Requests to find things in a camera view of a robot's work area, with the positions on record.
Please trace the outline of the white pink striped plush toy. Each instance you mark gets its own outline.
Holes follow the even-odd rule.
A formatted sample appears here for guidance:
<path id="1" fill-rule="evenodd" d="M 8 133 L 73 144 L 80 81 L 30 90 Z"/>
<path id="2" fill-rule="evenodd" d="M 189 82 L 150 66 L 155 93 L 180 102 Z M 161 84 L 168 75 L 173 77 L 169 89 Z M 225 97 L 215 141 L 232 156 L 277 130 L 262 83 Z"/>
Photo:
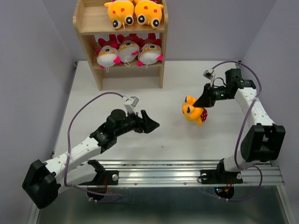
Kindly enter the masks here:
<path id="1" fill-rule="evenodd" d="M 119 34 L 117 40 L 120 44 L 118 49 L 120 60 L 126 67 L 130 67 L 130 63 L 135 60 L 141 49 L 143 39 L 139 38 L 137 34 L 127 36 Z"/>

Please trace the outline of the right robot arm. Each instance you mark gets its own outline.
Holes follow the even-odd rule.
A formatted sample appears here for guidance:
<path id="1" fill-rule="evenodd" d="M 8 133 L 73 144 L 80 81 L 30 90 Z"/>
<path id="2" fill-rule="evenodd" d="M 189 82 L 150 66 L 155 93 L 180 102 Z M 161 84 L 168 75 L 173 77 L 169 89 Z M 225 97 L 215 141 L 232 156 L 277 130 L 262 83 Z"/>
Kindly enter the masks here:
<path id="1" fill-rule="evenodd" d="M 243 79 L 240 69 L 230 69 L 225 73 L 226 85 L 215 87 L 211 83 L 204 86 L 203 93 L 194 102 L 195 108 L 210 108 L 216 101 L 234 99 L 244 114 L 244 124 L 249 130 L 240 134 L 232 156 L 221 159 L 216 169 L 201 170 L 198 181 L 202 184 L 226 184 L 243 182 L 241 171 L 257 162 L 268 162 L 278 158 L 285 137 L 285 128 L 268 116 L 252 80 Z"/>

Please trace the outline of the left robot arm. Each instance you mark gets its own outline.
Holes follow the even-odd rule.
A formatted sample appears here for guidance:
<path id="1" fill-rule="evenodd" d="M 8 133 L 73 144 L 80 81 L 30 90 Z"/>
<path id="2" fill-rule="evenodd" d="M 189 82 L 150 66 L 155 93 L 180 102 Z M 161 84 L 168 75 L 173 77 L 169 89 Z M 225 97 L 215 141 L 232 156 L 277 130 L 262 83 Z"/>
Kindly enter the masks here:
<path id="1" fill-rule="evenodd" d="M 107 151 L 116 144 L 119 136 L 131 131 L 150 133 L 159 126 L 145 110 L 141 110 L 141 115 L 138 115 L 126 114 L 121 109 L 115 109 L 100 127 L 74 148 L 69 147 L 67 153 L 45 162 L 32 162 L 22 188 L 37 208 L 44 209 L 55 201 L 59 189 L 68 184 L 66 176 L 69 171 Z"/>

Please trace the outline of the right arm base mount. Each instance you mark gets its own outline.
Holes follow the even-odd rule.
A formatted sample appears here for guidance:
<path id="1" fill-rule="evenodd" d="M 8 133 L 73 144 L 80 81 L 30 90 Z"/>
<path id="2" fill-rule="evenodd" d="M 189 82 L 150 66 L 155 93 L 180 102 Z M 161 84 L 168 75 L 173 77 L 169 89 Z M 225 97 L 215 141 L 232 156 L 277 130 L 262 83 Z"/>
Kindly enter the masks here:
<path id="1" fill-rule="evenodd" d="M 201 170 L 197 181 L 204 185 L 215 185 L 215 194 L 224 199 L 232 199 L 235 193 L 234 185 L 243 183 L 240 172 L 220 172 L 216 169 Z"/>

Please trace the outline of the orange plush toy polka-dot dress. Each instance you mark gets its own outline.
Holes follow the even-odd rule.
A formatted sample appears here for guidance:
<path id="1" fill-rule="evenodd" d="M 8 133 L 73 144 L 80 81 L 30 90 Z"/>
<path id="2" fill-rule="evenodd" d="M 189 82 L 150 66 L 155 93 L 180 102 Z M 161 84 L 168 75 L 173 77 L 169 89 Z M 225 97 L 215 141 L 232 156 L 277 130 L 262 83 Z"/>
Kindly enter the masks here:
<path id="1" fill-rule="evenodd" d="M 149 25 L 157 29 L 162 19 L 164 6 L 156 0 L 135 0 L 135 15 L 139 25 Z"/>

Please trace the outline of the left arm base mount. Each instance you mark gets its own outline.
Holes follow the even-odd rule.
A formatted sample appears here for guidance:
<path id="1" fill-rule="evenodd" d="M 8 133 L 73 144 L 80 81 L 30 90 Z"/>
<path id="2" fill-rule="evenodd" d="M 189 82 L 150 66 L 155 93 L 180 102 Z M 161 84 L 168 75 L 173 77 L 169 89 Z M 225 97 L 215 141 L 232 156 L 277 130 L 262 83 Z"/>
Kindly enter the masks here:
<path id="1" fill-rule="evenodd" d="M 86 182 L 87 189 L 96 193 L 107 193 L 108 186 L 114 186 L 118 184 L 119 171 L 118 170 L 105 170 L 97 172 L 95 177 Z"/>

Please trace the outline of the orange plush toy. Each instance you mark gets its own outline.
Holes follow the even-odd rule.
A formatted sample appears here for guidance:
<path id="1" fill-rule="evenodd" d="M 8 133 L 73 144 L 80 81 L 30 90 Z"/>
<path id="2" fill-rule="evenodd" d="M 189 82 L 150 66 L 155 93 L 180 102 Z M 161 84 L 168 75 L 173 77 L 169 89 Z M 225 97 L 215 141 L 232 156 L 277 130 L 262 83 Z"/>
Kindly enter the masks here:
<path id="1" fill-rule="evenodd" d="M 126 25 L 131 26 L 134 23 L 134 4 L 132 0 L 112 0 L 106 2 L 104 6 L 107 8 L 108 17 L 112 22 L 115 30 Z"/>

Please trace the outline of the orange plush toy face down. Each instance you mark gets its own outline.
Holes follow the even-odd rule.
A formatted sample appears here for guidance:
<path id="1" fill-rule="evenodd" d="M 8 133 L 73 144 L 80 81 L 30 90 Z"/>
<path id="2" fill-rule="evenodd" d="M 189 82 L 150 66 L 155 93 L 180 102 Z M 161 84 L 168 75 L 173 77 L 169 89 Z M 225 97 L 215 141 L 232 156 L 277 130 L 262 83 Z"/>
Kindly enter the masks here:
<path id="1" fill-rule="evenodd" d="M 184 117 L 190 122 L 196 122 L 198 126 L 201 126 L 207 119 L 207 110 L 202 107 L 194 107 L 196 98 L 192 96 L 186 96 L 182 104 L 182 113 Z"/>

